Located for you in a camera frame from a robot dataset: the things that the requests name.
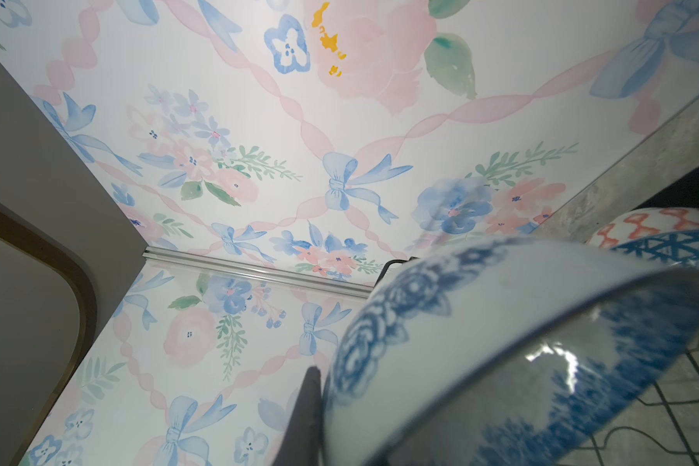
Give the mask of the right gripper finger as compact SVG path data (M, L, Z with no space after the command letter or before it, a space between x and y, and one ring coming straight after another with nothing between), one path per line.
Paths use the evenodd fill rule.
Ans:
M306 371L274 466L320 465L322 408L322 374L313 366Z

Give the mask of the blue floral bowl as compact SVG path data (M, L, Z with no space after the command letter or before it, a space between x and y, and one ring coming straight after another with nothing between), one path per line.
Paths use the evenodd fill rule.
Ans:
M544 238L410 261L345 332L327 465L553 465L699 330L699 271Z

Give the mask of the black wire dish rack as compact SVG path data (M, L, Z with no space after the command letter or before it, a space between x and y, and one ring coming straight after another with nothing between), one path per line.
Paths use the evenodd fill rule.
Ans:
M699 465L699 330L656 382L553 465Z

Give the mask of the blue triangle pattern bowl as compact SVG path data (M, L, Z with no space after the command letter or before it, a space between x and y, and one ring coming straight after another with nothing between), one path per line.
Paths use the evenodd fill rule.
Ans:
M666 266L699 270L699 209L637 209L599 228L586 244Z

